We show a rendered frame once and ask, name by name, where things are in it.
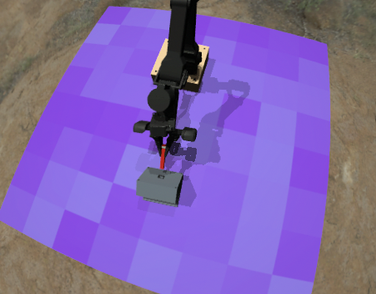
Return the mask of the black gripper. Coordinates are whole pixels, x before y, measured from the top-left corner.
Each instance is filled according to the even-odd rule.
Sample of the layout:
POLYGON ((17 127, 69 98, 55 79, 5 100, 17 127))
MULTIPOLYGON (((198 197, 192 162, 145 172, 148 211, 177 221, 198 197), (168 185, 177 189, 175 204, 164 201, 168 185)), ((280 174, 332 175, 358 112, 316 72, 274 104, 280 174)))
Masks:
MULTIPOLYGON (((176 125, 177 108, 167 109, 162 112, 157 112, 157 115, 164 115, 164 112, 168 112, 170 118, 175 118, 175 125, 176 125)), ((145 132, 145 130, 150 130, 150 126, 149 126, 150 122, 151 121, 148 121, 148 120, 146 121, 141 120, 135 123, 133 126, 133 132, 142 134, 145 132)), ((195 128, 190 128, 190 127, 184 127, 183 130, 175 129, 174 132, 173 131, 169 132, 168 133, 169 137, 167 138, 167 144, 166 144, 165 151, 164 151, 164 158, 166 158, 172 143, 174 141, 177 141, 180 135, 183 140, 194 142, 197 137, 197 132, 198 131, 195 128)), ((163 137, 162 136, 152 137, 150 135, 149 137, 154 140, 157 146, 158 152, 159 152, 159 157, 161 157, 161 145, 163 144, 163 137)))

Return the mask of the dark red peg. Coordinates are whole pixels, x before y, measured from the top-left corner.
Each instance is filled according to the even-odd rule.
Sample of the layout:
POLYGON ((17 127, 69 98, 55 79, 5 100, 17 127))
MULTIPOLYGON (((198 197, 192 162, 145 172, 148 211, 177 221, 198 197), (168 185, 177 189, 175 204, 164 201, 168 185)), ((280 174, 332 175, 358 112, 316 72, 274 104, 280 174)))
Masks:
POLYGON ((160 169, 164 169, 164 163, 165 163, 165 158, 164 158, 164 151, 165 151, 165 144, 161 145, 161 157, 160 157, 160 169))

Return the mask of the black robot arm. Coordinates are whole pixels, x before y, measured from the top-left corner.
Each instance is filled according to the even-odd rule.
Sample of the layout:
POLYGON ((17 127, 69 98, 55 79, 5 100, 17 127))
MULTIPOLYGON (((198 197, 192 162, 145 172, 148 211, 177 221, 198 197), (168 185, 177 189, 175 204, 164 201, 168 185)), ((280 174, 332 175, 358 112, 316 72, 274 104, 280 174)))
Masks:
MULTIPOLYGON (((149 107, 162 112, 178 108, 178 90, 182 90, 188 75, 198 74, 202 53, 195 42, 197 2, 199 0, 170 0, 171 15, 168 34, 168 50, 154 78, 153 89, 148 97, 149 107)), ((149 135, 167 137, 175 131, 175 118, 168 112, 153 113, 149 135)))

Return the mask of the grey sloped panel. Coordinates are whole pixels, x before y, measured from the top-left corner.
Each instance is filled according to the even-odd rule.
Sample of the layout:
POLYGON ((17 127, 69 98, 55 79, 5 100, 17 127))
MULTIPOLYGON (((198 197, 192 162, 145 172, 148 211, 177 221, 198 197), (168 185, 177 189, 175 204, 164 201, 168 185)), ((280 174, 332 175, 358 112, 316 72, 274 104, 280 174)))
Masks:
POLYGON ((136 195, 143 200, 177 207, 183 174, 148 167, 136 180, 136 195))

